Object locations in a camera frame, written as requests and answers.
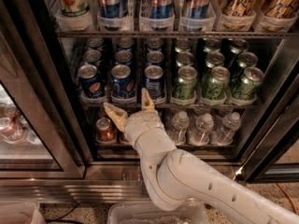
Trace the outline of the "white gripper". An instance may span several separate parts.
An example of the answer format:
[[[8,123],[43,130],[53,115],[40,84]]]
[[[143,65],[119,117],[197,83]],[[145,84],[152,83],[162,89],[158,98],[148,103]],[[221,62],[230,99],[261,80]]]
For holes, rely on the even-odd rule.
[[[149,130],[164,129],[164,125],[155,109],[155,104],[146,88],[141,90],[142,111],[132,114],[129,118],[125,110],[111,103],[104,102],[104,109],[131,145],[134,145],[137,139]]]

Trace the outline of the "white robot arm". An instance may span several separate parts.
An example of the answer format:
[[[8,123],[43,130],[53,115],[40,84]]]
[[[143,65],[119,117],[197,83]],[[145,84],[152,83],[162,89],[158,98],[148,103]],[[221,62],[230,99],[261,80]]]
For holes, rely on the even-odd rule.
[[[193,154],[176,147],[147,90],[141,109],[130,115],[108,102],[107,115],[136,150],[152,202],[173,211],[194,198],[237,224],[299,224],[299,216],[234,182]]]

